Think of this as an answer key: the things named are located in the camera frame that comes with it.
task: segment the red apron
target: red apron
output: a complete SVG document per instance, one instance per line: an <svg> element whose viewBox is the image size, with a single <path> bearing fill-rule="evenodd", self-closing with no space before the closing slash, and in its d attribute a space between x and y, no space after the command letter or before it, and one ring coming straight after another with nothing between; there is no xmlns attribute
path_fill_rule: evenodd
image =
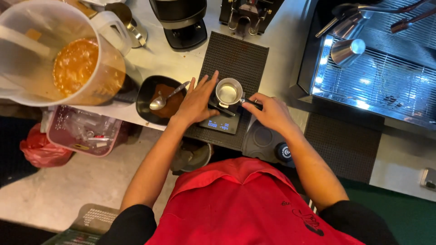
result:
<svg viewBox="0 0 436 245"><path fill-rule="evenodd" d="M258 159L181 175L152 244L356 244L313 213L280 171Z"/></svg>

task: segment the digital scale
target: digital scale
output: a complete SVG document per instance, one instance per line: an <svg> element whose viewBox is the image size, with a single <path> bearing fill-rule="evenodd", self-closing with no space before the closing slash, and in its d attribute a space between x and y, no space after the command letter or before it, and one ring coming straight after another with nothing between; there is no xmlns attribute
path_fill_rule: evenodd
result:
<svg viewBox="0 0 436 245"><path fill-rule="evenodd" d="M242 106L230 105L228 108L223 108L218 105L218 101L215 96L211 96L208 108L217 109L220 112L220 115L210 117L209 119L200 122L198 124L200 127L236 134L239 118L242 110L244 109Z"/></svg>

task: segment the coffee grinder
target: coffee grinder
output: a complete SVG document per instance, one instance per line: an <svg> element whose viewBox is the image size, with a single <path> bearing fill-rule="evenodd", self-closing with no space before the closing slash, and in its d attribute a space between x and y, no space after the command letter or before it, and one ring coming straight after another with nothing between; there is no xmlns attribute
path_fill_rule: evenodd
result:
<svg viewBox="0 0 436 245"><path fill-rule="evenodd" d="M252 36L263 34L284 0L222 0L219 21L235 30L248 25Z"/></svg>
<svg viewBox="0 0 436 245"><path fill-rule="evenodd" d="M192 49L208 38L206 0L150 0L150 5L173 49Z"/></svg>

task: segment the coffee grounds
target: coffee grounds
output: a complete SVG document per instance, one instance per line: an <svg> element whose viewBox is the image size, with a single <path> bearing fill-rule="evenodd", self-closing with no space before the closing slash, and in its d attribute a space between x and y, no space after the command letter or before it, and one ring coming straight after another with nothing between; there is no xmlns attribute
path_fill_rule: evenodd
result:
<svg viewBox="0 0 436 245"><path fill-rule="evenodd" d="M151 98L150 102L159 97L159 91L162 93L162 97L167 97L174 90L175 88L173 87L166 86L165 84L158 84L156 85L156 90L154 91L154 95ZM171 98L167 99L167 104L162 109L155 111L150 110L150 112L161 118L170 118L174 116L174 114L176 114L176 112L179 110L180 104L182 103L183 99L184 96L182 94L182 91L180 91L177 94L171 96Z"/></svg>

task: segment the red plastic bag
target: red plastic bag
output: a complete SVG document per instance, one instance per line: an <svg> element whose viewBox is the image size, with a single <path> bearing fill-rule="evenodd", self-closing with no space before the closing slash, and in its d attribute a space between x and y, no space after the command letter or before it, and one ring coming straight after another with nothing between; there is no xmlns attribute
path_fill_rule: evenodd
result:
<svg viewBox="0 0 436 245"><path fill-rule="evenodd" d="M33 126L27 140L20 142L20 150L24 152L24 157L35 167L65 165L73 152L50 143L46 134L40 132L40 128L40 123Z"/></svg>

